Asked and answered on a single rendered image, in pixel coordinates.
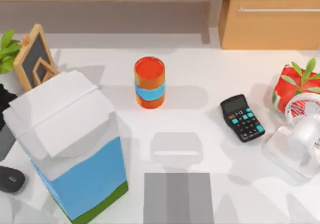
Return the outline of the white and blue milk carton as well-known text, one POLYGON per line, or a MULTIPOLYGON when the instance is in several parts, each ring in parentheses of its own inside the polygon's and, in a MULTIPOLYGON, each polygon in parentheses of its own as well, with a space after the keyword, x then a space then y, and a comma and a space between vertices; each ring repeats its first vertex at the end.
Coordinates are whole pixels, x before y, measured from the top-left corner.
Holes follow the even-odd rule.
POLYGON ((89 224, 127 192, 117 115, 83 73, 58 74, 3 116, 71 224, 89 224))

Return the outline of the black computer mouse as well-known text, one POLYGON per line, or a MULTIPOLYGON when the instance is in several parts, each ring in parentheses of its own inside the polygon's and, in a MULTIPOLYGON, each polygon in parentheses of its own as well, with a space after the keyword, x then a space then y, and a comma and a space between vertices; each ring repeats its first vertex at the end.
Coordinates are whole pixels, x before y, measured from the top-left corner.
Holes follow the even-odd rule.
POLYGON ((16 193, 22 188, 25 180, 25 175, 21 171, 0 166, 0 191, 16 193))

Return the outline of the black calculator with teal keys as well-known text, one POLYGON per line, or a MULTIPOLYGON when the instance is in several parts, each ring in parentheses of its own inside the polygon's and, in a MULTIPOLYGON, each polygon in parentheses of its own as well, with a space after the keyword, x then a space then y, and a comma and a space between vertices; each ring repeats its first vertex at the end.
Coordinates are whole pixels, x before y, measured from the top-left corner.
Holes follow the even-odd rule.
POLYGON ((243 143, 265 134, 265 129, 252 112, 244 94, 234 95, 220 103, 223 118, 243 143))

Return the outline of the open wooden shelf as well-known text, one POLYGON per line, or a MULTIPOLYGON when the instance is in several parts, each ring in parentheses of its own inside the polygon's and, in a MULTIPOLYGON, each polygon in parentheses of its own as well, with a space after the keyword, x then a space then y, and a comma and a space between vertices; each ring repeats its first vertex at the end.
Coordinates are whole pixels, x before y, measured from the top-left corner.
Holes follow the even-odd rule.
POLYGON ((0 0, 0 32, 50 35, 198 34, 210 41, 222 0, 0 0))

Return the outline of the wooden cupboard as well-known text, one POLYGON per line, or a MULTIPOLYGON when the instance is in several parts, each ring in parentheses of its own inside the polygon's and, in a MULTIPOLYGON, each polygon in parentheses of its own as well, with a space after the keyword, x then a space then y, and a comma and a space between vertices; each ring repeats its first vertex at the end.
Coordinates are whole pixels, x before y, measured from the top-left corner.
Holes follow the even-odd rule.
POLYGON ((320 0, 222 0, 218 22, 225 50, 320 48, 320 0))

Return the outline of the green leafy plant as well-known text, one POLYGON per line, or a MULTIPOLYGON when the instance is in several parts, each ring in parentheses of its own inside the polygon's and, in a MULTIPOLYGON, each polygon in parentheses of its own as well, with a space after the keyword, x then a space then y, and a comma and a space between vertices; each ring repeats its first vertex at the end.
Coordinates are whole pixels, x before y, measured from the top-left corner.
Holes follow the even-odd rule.
POLYGON ((14 60, 21 49, 20 41, 13 39, 15 32, 8 30, 0 38, 0 75, 14 69, 14 60))

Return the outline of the red plant pot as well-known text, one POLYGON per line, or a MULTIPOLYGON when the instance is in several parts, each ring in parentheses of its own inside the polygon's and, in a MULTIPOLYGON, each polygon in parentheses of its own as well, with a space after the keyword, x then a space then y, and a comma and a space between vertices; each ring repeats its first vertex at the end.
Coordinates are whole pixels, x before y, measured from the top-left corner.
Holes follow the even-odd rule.
POLYGON ((311 58, 304 69, 293 61, 284 66, 272 94, 272 103, 278 111, 285 113, 286 105, 297 94, 320 95, 320 72, 314 71, 316 64, 316 59, 311 58))

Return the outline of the wooden drawer front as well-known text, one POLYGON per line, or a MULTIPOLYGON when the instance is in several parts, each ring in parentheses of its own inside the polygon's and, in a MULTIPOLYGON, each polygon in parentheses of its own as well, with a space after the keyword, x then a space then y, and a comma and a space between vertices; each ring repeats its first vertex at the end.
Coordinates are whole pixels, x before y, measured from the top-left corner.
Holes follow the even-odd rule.
POLYGON ((315 50, 320 48, 320 13, 246 13, 237 9, 320 9, 312 1, 223 3, 218 32, 225 50, 315 50))

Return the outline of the wooden framed blackboard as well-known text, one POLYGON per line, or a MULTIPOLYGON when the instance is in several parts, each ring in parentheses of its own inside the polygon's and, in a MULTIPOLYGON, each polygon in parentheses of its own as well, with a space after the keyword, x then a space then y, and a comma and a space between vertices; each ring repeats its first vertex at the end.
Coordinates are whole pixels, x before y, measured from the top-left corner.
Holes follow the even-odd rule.
POLYGON ((13 67, 26 92, 59 74, 40 24, 35 24, 30 34, 24 36, 13 67))

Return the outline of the white desk fan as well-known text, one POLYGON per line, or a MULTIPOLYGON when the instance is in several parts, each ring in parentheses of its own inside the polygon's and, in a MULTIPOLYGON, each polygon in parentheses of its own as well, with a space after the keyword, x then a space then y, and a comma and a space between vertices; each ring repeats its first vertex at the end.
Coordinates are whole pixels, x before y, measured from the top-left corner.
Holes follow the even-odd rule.
POLYGON ((263 145, 264 155, 294 177, 320 173, 320 94, 295 95, 285 106, 287 125, 263 145))

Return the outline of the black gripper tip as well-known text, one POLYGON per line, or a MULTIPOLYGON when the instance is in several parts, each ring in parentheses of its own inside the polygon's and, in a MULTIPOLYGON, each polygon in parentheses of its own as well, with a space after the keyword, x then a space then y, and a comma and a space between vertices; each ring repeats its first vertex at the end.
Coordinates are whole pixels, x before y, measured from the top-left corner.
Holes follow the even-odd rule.
POLYGON ((9 107, 9 102, 17 98, 17 95, 9 92, 3 84, 0 84, 0 131, 4 126, 3 111, 9 107))

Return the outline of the orange can with blue band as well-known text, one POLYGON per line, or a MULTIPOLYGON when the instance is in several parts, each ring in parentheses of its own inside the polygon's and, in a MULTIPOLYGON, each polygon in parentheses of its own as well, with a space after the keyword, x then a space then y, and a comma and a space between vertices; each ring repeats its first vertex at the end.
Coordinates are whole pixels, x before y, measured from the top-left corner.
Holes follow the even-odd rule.
POLYGON ((134 65, 134 82, 137 102, 144 108, 162 105, 165 96, 165 65, 152 56, 140 58, 134 65))

